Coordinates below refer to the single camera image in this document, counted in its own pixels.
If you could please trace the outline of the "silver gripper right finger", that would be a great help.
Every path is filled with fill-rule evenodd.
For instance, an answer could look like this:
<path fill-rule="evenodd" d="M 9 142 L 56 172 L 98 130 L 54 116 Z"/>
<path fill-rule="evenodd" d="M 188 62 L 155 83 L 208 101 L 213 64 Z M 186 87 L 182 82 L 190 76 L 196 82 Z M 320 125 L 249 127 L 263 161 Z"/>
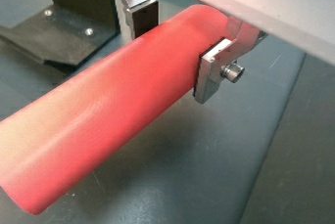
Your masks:
<path fill-rule="evenodd" d="M 228 80 L 236 83 L 245 69 L 237 59 L 248 53 L 267 33 L 233 16 L 228 18 L 222 38 L 202 52 L 194 87 L 194 97 L 204 104 L 218 91 L 220 83 Z"/>

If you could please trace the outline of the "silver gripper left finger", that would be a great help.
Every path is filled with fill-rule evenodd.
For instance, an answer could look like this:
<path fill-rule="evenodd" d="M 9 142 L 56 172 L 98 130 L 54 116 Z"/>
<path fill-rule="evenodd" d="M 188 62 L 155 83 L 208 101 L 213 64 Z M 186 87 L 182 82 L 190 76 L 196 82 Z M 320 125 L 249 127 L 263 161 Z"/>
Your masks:
<path fill-rule="evenodd" d="M 133 38 L 138 38 L 158 26 L 157 0 L 121 0 L 125 6 L 126 24 Z"/>

